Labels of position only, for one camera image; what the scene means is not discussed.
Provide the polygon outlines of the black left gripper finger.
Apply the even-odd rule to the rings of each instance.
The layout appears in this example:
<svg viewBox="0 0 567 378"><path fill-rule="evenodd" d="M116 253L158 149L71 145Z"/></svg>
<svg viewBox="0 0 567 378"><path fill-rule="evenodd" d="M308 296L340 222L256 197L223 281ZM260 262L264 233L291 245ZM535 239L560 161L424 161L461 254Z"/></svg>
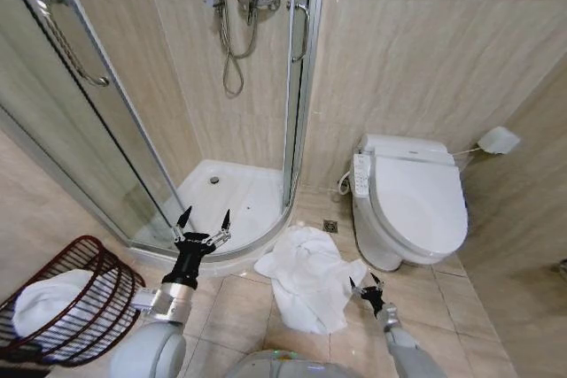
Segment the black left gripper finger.
<svg viewBox="0 0 567 378"><path fill-rule="evenodd" d="M209 244L215 247L224 245L231 238L230 233L230 210L226 211L220 230L210 237Z"/></svg>
<svg viewBox="0 0 567 378"><path fill-rule="evenodd" d="M189 221L189 217L191 214L192 207L190 206L187 210L185 210L180 216L178 221L176 222L175 226L173 227L173 235L175 242L181 242L184 240L183 230Z"/></svg>

